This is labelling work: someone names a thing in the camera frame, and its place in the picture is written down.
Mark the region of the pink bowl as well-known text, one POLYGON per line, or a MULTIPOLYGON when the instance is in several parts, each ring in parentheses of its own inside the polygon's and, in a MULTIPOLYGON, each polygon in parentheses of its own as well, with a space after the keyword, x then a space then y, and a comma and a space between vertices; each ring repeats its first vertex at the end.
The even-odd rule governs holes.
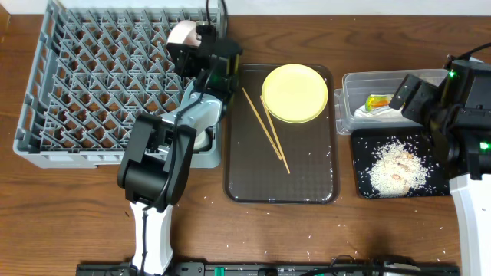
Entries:
POLYGON ((170 32, 166 44, 199 47, 201 40, 197 38, 196 23, 190 20, 179 22, 170 32))

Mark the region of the white paper napkin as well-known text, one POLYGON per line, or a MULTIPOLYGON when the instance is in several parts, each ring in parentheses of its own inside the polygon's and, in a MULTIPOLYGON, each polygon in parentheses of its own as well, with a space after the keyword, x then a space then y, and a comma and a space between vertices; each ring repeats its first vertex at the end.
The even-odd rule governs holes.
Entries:
POLYGON ((354 112, 357 118, 398 118, 402 117, 401 110, 395 110, 389 106, 379 107, 374 110, 367 110, 366 106, 361 106, 354 112))

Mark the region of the green snack wrapper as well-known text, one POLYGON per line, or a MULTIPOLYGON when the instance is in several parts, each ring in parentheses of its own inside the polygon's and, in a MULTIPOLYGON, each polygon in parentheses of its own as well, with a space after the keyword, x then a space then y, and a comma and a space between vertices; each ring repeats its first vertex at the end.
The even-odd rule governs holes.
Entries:
POLYGON ((371 94, 365 101, 365 110, 371 112, 383 107, 388 107, 393 96, 393 94, 371 94))

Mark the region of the leftover rice pile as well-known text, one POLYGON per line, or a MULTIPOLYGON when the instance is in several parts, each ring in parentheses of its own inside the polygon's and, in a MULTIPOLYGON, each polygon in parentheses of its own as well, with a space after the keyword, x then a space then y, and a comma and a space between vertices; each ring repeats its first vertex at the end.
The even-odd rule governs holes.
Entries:
POLYGON ((376 160, 368 175, 373 189, 381 197, 405 196, 426 184, 429 169, 410 147, 410 143, 393 140, 374 151, 376 160))

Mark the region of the white cup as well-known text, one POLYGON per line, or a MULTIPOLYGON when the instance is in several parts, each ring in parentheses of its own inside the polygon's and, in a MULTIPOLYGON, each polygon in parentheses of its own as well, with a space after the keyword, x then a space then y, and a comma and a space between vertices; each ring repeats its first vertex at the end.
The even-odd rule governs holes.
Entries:
POLYGON ((210 135, 208 134, 207 130, 204 130, 203 132, 201 132, 196 136, 193 145, 193 152, 194 153, 206 152, 211 148, 211 145, 212 145, 212 140, 210 138, 210 135))

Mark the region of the yellow plate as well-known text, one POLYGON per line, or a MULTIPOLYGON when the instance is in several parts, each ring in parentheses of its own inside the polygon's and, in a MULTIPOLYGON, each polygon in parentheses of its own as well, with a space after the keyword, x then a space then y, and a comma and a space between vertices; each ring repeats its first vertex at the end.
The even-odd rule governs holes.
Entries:
POLYGON ((261 92, 268 112, 286 123, 306 123, 322 113, 328 103, 325 79, 301 64, 286 64, 271 71, 261 92))

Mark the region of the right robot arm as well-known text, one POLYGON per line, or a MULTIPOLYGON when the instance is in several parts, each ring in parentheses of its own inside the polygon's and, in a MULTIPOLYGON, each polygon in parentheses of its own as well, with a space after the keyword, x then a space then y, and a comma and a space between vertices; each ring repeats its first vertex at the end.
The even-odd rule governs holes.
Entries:
POLYGON ((445 66, 438 85, 408 74, 390 108, 426 130, 445 166, 456 207, 462 273, 490 273, 490 65, 469 55, 445 66))

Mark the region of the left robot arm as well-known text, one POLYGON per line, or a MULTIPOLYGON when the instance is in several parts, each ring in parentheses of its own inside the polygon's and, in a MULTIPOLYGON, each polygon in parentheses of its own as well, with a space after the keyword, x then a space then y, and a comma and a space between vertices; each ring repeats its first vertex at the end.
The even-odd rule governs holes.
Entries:
POLYGON ((190 95, 162 116, 142 113, 131 131, 117 173, 117 184, 130 202, 136 226, 133 275, 163 275, 173 250, 170 224, 189 177, 194 143, 225 116, 238 88, 237 42, 220 38, 200 46, 169 43, 181 77, 194 78, 190 95))

